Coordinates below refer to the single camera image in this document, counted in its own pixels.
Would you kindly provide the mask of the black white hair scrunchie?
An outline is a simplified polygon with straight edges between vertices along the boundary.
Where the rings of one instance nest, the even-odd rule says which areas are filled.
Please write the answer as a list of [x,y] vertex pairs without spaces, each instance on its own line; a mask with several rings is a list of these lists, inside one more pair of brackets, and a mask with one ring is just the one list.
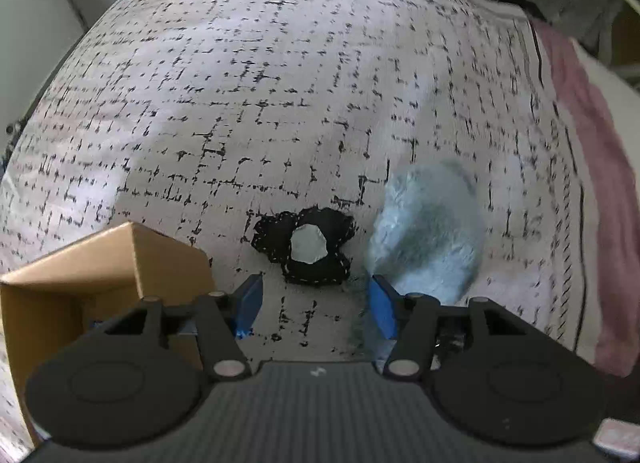
[[250,244],[281,267],[287,283],[325,287],[349,277],[350,261],[341,248],[355,232],[354,217],[311,206],[262,216]]

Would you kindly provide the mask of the white fluffy blanket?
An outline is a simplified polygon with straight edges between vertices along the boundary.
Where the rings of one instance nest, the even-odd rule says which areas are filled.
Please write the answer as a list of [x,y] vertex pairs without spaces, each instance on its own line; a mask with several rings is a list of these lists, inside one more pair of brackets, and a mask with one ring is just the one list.
[[591,83],[596,85],[613,116],[614,125],[625,149],[639,147],[639,94],[616,74],[608,70],[600,61],[591,57],[585,49],[573,40],[575,52]]

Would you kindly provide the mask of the brown cardboard box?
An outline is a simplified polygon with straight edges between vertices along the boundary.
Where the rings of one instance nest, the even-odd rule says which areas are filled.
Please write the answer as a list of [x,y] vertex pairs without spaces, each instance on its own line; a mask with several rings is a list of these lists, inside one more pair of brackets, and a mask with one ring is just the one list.
[[204,252],[137,223],[89,235],[2,275],[2,461],[21,460],[37,442],[23,396],[41,362],[145,296],[188,304],[215,287]]

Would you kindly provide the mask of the light blue plush toy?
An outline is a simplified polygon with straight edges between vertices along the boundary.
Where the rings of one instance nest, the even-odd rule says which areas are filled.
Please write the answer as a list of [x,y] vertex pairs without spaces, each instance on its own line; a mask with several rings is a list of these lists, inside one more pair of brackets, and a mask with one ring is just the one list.
[[485,225],[476,186],[454,160],[409,165],[390,176],[367,247],[366,268],[401,295],[454,305],[476,278]]

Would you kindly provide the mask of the blue denim cloth piece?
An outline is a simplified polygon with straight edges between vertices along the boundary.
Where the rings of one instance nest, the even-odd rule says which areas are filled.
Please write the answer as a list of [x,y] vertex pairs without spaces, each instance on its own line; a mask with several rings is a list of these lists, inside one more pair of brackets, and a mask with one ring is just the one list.
[[348,345],[354,355],[373,360],[378,356],[380,335],[370,310],[367,272],[351,275],[345,289],[355,306],[355,313],[349,319]]

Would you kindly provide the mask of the white black patterned bedspread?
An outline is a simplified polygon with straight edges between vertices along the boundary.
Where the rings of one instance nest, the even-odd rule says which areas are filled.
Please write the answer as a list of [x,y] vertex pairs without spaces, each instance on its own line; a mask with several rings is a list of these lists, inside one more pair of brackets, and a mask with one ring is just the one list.
[[592,353],[597,204],[586,149],[516,8],[482,0],[120,0],[62,67],[3,184],[4,264],[132,218],[219,284],[262,271],[247,386],[178,445],[122,462],[594,462],[457,431],[424,391],[349,358],[384,188],[453,160],[487,239],[475,295]]

